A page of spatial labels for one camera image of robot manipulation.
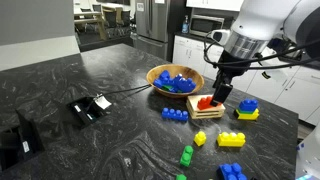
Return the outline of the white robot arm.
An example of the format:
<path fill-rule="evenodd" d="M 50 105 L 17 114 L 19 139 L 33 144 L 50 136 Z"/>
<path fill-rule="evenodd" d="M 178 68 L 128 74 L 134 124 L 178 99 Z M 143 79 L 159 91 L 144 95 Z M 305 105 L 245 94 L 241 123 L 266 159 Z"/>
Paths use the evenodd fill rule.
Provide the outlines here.
<path fill-rule="evenodd" d="M 262 51 L 283 35 L 306 52 L 300 65 L 319 59 L 320 0 L 244 0 L 237 19 L 228 30 L 213 30 L 209 38 L 223 47 L 213 67 L 213 106 L 224 103 L 232 90 L 232 79 L 251 70 L 253 62 L 264 61 Z"/>

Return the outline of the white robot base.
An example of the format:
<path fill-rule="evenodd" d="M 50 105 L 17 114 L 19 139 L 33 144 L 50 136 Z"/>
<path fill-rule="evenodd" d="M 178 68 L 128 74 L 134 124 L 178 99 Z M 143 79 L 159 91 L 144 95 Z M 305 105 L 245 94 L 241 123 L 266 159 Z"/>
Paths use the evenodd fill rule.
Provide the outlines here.
<path fill-rule="evenodd" d="M 295 180 L 320 180 L 320 123 L 296 150 Z"/>

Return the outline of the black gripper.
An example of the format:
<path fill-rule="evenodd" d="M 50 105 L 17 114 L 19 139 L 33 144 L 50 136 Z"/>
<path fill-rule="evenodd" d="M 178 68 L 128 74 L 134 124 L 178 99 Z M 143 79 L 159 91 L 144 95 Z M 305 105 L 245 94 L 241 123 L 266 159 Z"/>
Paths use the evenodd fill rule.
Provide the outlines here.
<path fill-rule="evenodd" d="M 260 53 L 255 53 L 249 59 L 242 59 L 233 57 L 227 51 L 223 51 L 217 65 L 214 65 L 214 68 L 218 68 L 218 72 L 213 84 L 213 87 L 216 88 L 216 90 L 210 104 L 212 106 L 222 104 L 233 89 L 233 86 L 229 85 L 232 82 L 232 79 L 236 76 L 242 76 L 251 66 L 252 59 L 260 58 Z"/>

